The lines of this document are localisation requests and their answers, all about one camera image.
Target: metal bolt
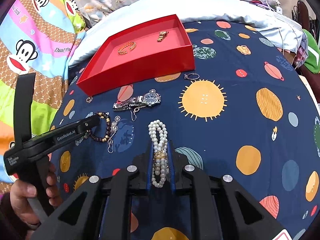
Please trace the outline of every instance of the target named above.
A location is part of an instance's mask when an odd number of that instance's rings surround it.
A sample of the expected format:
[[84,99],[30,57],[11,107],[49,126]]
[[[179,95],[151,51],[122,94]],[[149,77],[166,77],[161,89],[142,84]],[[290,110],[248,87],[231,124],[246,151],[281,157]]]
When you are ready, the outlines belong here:
[[98,176],[91,176],[90,178],[89,178],[89,181],[91,182],[91,183],[96,183],[96,182],[98,182],[99,181],[99,177]]
[[188,164],[188,165],[184,166],[184,169],[186,171],[194,171],[195,167],[193,165]]
[[129,172],[135,172],[137,170],[137,166],[130,165],[127,167],[127,171]]
[[224,175],[222,178],[223,178],[223,180],[225,182],[231,182],[233,180],[233,177],[231,175],[228,175],[228,174]]

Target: pearl necklace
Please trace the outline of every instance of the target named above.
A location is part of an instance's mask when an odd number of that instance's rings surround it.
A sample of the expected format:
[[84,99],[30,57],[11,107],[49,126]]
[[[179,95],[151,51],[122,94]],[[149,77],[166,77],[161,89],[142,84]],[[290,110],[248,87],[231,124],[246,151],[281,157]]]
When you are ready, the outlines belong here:
[[[152,168],[152,184],[155,187],[163,187],[164,182],[166,181],[166,174],[169,173],[168,167],[168,158],[167,158],[167,128],[163,122],[160,120],[156,120],[151,122],[149,125],[149,135],[151,140],[153,141],[153,152],[154,152],[154,163]],[[158,143],[156,131],[159,132],[160,142]],[[156,182],[155,175],[160,175],[159,183]]]

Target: dark sleeve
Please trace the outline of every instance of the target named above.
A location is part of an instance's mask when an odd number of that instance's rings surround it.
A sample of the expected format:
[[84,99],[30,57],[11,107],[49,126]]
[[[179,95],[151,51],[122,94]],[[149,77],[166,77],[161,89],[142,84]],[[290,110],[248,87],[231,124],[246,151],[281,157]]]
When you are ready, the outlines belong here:
[[10,203],[10,193],[0,200],[1,240],[24,240],[30,228],[14,213]]

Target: beaded bracelet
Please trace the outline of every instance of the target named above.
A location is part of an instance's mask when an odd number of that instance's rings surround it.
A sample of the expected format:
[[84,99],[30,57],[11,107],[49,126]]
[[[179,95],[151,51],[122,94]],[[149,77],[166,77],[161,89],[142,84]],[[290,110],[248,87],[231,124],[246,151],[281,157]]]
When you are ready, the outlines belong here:
[[93,132],[90,130],[89,131],[89,136],[92,138],[92,140],[96,142],[106,142],[110,138],[110,130],[111,130],[111,122],[110,122],[110,116],[107,115],[104,112],[97,112],[96,113],[98,116],[100,116],[101,119],[106,119],[107,127],[106,127],[106,135],[104,138],[97,137],[93,134]]

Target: red open box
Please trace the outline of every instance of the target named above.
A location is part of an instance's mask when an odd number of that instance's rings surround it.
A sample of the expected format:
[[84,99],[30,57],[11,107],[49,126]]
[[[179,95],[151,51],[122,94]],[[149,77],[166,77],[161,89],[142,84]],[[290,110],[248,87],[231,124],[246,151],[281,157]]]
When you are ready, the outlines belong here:
[[[159,32],[168,35],[157,42]],[[137,45],[127,54],[118,49],[127,42]],[[77,85],[93,96],[142,80],[194,70],[192,44],[176,15],[154,19],[110,36],[88,63]]]

